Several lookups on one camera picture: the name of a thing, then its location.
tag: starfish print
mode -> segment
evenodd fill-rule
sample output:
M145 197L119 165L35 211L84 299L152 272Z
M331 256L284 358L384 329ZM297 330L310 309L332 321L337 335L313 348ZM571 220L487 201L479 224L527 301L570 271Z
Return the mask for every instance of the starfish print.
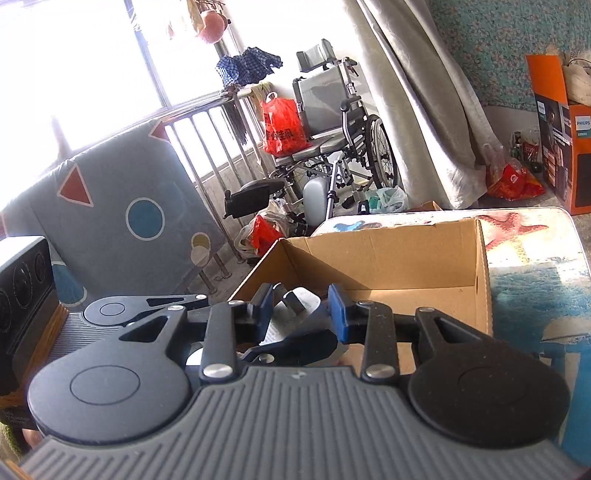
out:
M529 263L530 259L525 253L520 237L548 228L548 225L522 225L521 214L515 212L509 213L505 220L499 220L489 215L479 215L477 218L495 227L493 239L486 244L487 251L509 242L517 256L525 264Z

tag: wheelchair wheel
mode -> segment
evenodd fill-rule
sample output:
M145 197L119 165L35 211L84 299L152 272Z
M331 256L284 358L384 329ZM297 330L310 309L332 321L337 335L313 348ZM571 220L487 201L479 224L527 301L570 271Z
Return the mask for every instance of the wheelchair wheel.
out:
M365 125L365 148L368 167L377 188L394 187L398 184L398 168L390 140L382 119L369 115Z

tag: blue checkered cloth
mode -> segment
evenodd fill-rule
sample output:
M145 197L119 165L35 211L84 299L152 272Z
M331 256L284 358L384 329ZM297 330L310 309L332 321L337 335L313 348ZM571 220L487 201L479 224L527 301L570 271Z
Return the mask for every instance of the blue checkered cloth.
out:
M224 88L228 85L245 86L258 83L267 75L273 73L271 67L283 67L281 58L271 55L260 48L247 48L244 53L235 57L224 56L216 65L216 70L222 77Z

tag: orange box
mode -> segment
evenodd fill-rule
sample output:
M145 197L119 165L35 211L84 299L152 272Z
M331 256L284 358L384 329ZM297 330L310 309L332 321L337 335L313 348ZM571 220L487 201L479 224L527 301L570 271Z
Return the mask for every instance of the orange box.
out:
M560 59L527 55L544 177L571 215L591 212L591 107L569 102Z

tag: wheelchair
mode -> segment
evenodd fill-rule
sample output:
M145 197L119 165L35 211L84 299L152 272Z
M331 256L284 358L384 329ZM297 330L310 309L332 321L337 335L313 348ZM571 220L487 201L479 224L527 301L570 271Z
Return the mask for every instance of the wheelchair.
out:
M275 170L268 179L254 180L239 192L226 192L226 217L256 213L268 204L270 195L285 196L290 189L303 202L304 217L315 228L331 218L339 201L338 188L351 187L342 202L345 209L363 202L363 191L398 184L398 169L382 119L368 114L351 74L357 62L337 59L327 40L297 52L302 73L293 81L298 114L310 146L287 157L274 158ZM350 167L357 162L365 169ZM307 177L303 188L296 174Z

